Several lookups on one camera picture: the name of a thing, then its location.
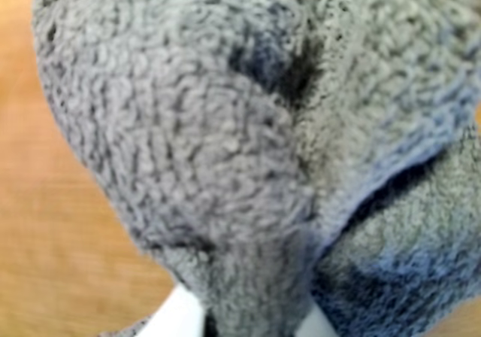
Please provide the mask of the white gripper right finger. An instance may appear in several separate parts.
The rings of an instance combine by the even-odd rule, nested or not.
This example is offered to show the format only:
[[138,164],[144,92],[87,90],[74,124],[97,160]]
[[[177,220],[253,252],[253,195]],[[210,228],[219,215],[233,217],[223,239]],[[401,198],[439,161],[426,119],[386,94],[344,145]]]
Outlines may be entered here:
[[321,308],[313,303],[295,331],[296,337],[338,337]]

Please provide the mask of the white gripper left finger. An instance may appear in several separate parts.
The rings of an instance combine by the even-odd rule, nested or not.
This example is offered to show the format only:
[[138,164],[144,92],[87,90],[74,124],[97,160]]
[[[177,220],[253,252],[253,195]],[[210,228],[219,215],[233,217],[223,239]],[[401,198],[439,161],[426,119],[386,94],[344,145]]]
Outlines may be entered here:
[[195,295],[177,284],[137,336],[205,336],[206,312]]

